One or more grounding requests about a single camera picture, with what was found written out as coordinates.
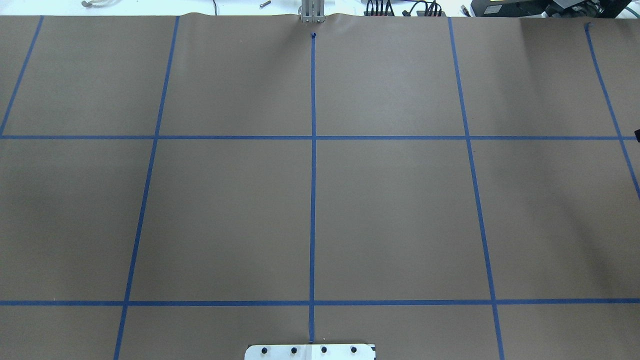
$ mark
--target horizontal blue line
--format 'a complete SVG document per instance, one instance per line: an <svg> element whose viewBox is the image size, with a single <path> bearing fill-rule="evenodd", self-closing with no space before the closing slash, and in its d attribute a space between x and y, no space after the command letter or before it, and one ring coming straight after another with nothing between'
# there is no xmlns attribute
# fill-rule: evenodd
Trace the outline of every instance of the horizontal blue line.
<svg viewBox="0 0 640 360"><path fill-rule="evenodd" d="M8 140L153 140L154 135L2 135ZM158 140L313 140L313 136L296 135L159 135ZM463 135L434 136L333 136L319 135L316 140L466 140ZM470 140L619 140L617 136L482 136L474 135ZM634 136L623 136L622 140L635 140Z"/></svg>
<svg viewBox="0 0 640 360"><path fill-rule="evenodd" d="M308 306L309 300L240 300L240 301L92 301L92 300L0 300L0 306ZM497 305L545 304L640 304L640 298L611 299L497 299ZM315 300L316 306L459 306L492 305L489 299L475 300Z"/></svg>
<svg viewBox="0 0 640 360"><path fill-rule="evenodd" d="M498 305L544 305L544 304L640 304L639 298L612 299L506 299L496 300Z"/></svg>

